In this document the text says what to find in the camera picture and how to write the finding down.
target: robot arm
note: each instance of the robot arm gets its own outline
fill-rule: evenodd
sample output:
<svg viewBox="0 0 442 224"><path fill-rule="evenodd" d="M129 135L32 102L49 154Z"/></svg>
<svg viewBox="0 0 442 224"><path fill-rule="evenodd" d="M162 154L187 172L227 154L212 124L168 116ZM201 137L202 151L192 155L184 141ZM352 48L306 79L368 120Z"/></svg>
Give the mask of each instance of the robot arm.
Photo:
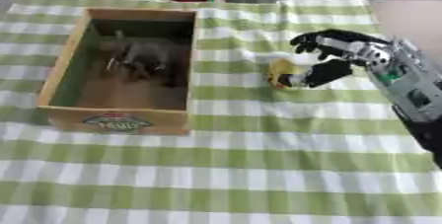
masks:
<svg viewBox="0 0 442 224"><path fill-rule="evenodd" d="M386 41L355 32L326 30L295 37L296 52L321 51L318 63L290 85L317 87L352 73L351 65L363 67L370 80L393 104L393 109L419 144L434 154L442 168L442 71L411 42Z"/></svg>

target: wooden crate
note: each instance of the wooden crate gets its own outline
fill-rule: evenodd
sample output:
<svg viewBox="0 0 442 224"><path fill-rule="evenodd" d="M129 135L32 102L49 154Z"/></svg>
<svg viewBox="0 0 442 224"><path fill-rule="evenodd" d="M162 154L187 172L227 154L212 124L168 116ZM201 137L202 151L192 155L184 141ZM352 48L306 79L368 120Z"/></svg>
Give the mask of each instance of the wooden crate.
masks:
<svg viewBox="0 0 442 224"><path fill-rule="evenodd" d="M190 65L194 23L194 12L86 9L44 84L37 106L51 124L63 130L187 133L187 84L171 88L154 78L127 81L121 76L123 71L103 77L108 57L98 47L116 30L129 38L169 38L183 48L180 56Z"/></svg>

